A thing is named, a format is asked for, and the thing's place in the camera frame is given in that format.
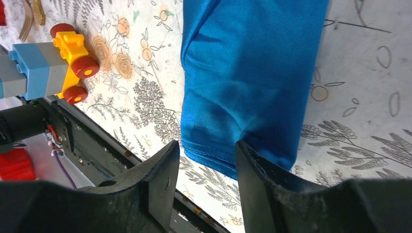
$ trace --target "toy wheel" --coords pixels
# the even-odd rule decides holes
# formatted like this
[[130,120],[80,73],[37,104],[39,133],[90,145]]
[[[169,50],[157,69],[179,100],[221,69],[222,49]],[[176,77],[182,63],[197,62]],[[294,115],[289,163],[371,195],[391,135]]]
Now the toy wheel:
[[72,86],[63,93],[63,97],[69,104],[82,102],[87,98],[86,90],[81,86]]
[[79,79],[87,79],[99,72],[99,65],[92,57],[84,56],[74,61],[71,69]]
[[50,35],[54,39],[54,38],[56,38],[56,34],[59,33],[59,32],[74,32],[74,31],[76,31],[76,30],[70,24],[68,24],[68,23],[59,23],[59,24],[54,25],[50,29]]

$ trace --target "red object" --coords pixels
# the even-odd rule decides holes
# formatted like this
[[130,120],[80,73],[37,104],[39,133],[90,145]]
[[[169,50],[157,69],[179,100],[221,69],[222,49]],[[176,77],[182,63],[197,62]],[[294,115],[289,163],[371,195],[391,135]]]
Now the red object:
[[56,34],[58,32],[75,32],[76,30],[74,29],[73,26],[71,26],[68,23],[59,23],[54,25],[51,29],[50,29],[50,35],[51,37],[54,39],[56,38]]
[[0,178],[3,181],[35,180],[32,160],[24,148],[0,154]]
[[74,61],[71,69],[79,79],[87,79],[99,72],[99,65],[92,57],[84,56]]
[[82,102],[87,98],[86,90],[81,86],[72,86],[69,87],[64,93],[63,97],[69,104],[75,104]]
[[7,26],[6,14],[4,13],[4,4],[2,0],[0,0],[0,26]]

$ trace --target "blue satin cloth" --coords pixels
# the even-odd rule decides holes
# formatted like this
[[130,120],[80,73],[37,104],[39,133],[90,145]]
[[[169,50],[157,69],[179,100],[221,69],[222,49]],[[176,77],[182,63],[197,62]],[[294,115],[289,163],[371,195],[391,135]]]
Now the blue satin cloth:
[[327,0],[184,0],[182,145],[237,179],[235,143],[290,170]]

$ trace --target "patterned tablecloth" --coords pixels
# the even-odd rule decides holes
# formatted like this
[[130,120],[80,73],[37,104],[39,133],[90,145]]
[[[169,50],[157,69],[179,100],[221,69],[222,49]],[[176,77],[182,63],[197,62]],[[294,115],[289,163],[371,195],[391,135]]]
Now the patterned tablecloth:
[[[10,49],[24,10],[3,1],[1,43]],[[27,42],[51,41],[51,26],[67,22],[100,62],[77,107],[143,160],[179,140],[182,0],[42,3],[46,25]],[[331,3],[293,174],[326,186],[412,176],[411,13],[409,0]],[[236,181],[182,152],[177,189],[231,232],[244,231]]]

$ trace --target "building block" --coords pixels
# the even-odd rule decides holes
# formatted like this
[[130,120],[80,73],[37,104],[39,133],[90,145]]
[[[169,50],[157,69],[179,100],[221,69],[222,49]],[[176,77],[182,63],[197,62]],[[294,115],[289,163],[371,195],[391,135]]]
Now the building block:
[[53,39],[53,45],[60,49],[60,55],[67,61],[70,68],[67,71],[66,79],[63,84],[62,92],[58,93],[59,98],[63,98],[63,93],[68,88],[76,86],[79,78],[73,72],[71,64],[80,57],[87,56],[89,53],[84,47],[84,36],[76,32],[57,32]]
[[15,44],[9,56],[17,62],[17,70],[27,78],[26,100],[44,97],[49,79],[49,63],[35,44]]
[[60,50],[52,42],[36,43],[36,46],[50,66],[45,96],[62,92],[69,64],[60,56]]
[[0,55],[0,98],[21,96],[26,93],[27,79],[17,71],[16,63],[9,55]]

